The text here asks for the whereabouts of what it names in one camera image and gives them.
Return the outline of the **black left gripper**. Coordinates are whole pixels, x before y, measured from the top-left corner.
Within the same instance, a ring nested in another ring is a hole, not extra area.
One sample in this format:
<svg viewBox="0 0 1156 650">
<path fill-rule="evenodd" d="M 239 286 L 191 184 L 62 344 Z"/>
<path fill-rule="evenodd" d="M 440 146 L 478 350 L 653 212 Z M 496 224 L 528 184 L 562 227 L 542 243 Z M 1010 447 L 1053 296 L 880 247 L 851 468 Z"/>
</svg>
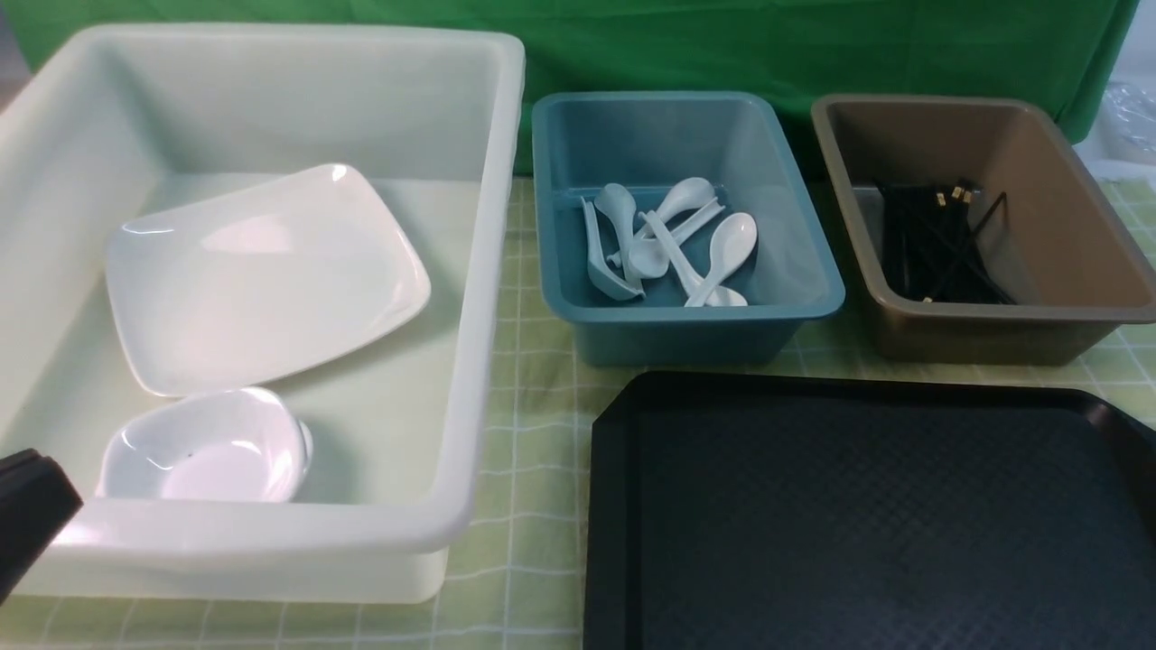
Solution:
<svg viewBox="0 0 1156 650">
<path fill-rule="evenodd" d="M 83 498 L 53 458 L 25 449 L 1 460 L 1 600 L 71 518 Z"/>
</svg>

